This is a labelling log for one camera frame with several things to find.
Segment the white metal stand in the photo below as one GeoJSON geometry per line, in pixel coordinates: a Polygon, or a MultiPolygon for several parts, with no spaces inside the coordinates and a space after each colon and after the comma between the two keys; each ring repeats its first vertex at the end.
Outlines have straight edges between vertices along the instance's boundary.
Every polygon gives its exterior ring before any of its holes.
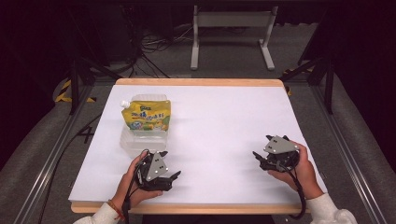
{"type": "Polygon", "coordinates": [[[198,7],[194,6],[194,40],[192,45],[191,70],[198,69],[198,27],[264,27],[265,37],[259,40],[259,44],[268,70],[274,70],[275,66],[267,45],[274,27],[276,12],[277,7],[273,7],[272,11],[258,12],[198,12],[198,7]]]}

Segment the sleeve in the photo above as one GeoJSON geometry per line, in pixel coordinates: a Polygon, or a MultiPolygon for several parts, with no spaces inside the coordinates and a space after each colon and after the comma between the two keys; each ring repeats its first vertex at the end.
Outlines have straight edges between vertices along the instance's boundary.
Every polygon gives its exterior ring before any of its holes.
{"type": "Polygon", "coordinates": [[[107,203],[103,203],[102,207],[92,216],[83,217],[74,224],[117,224],[119,215],[107,203]]]}
{"type": "Polygon", "coordinates": [[[306,201],[311,210],[311,224],[357,224],[355,217],[346,209],[337,209],[329,194],[325,193],[316,199],[306,201]]]}

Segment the yellow snack bag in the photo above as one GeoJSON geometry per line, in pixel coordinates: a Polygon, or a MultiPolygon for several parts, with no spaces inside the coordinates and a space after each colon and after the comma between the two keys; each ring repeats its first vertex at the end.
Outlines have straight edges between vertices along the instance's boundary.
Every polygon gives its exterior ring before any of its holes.
{"type": "Polygon", "coordinates": [[[171,102],[169,100],[132,101],[121,113],[131,130],[168,131],[171,102]]]}

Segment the person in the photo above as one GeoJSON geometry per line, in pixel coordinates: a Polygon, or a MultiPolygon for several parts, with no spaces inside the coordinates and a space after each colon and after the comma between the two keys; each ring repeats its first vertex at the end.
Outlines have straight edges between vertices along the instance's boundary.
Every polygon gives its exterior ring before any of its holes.
{"type": "MultiPolygon", "coordinates": [[[[294,173],[298,174],[298,179],[300,184],[303,187],[304,196],[306,198],[306,205],[311,212],[312,222],[311,224],[326,224],[326,223],[340,223],[340,224],[357,224],[355,217],[346,209],[338,209],[332,198],[328,193],[324,193],[323,190],[318,185],[318,181],[316,180],[315,170],[308,159],[308,153],[306,147],[301,144],[295,143],[300,148],[300,160],[295,169],[294,173]]],[[[124,197],[126,195],[129,184],[134,175],[134,168],[137,163],[145,156],[144,152],[140,157],[135,158],[129,169],[125,175],[122,176],[122,179],[119,183],[117,191],[114,197],[109,200],[108,203],[104,203],[102,207],[92,216],[92,217],[84,217],[75,222],[75,224],[116,224],[120,219],[122,219],[121,207],[124,197]]],[[[294,181],[291,176],[287,173],[280,173],[277,171],[269,170],[267,171],[268,175],[273,176],[274,178],[285,182],[292,189],[297,190],[294,181]]],[[[138,205],[142,201],[146,199],[155,198],[157,196],[161,196],[163,193],[161,191],[144,191],[142,189],[138,189],[134,195],[131,197],[131,205],[132,207],[138,205]]],[[[224,216],[222,220],[232,220],[232,216],[224,216]]],[[[152,223],[152,220],[161,220],[157,223],[163,223],[166,216],[161,216],[155,218],[155,216],[149,216],[148,222],[152,223]]],[[[197,220],[200,220],[199,216],[191,216],[191,218],[184,218],[184,220],[194,220],[193,223],[199,223],[197,220]]]]}

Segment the hand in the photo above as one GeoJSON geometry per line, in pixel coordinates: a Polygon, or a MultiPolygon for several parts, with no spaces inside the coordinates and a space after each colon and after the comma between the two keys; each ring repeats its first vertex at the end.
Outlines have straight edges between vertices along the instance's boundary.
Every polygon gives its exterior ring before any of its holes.
{"type": "MultiPolygon", "coordinates": [[[[132,162],[131,165],[128,168],[128,171],[126,174],[122,176],[122,179],[119,183],[119,186],[117,188],[117,192],[114,195],[114,197],[111,199],[111,201],[116,205],[116,207],[122,211],[122,204],[125,199],[126,193],[129,188],[129,184],[131,183],[131,180],[134,176],[134,168],[136,165],[146,156],[147,151],[144,151],[140,156],[136,157],[132,162]]],[[[135,189],[137,189],[137,184],[134,182],[131,188],[131,192],[133,192],[135,189]]],[[[141,203],[143,200],[146,199],[151,199],[155,198],[157,196],[163,195],[163,192],[160,190],[156,191],[145,191],[142,189],[138,189],[137,191],[134,192],[134,194],[131,196],[131,206],[135,207],[139,203],[141,203]]]]}
{"type": "MultiPolygon", "coordinates": [[[[317,178],[315,175],[314,166],[311,161],[308,160],[308,153],[306,147],[296,142],[291,141],[300,148],[300,160],[297,166],[292,170],[295,174],[297,172],[297,178],[303,187],[303,192],[307,200],[317,198],[323,194],[320,186],[318,185],[317,178]]],[[[287,183],[292,189],[297,190],[297,186],[294,184],[293,179],[288,173],[280,173],[277,171],[269,170],[268,174],[274,178],[287,183]]]]}

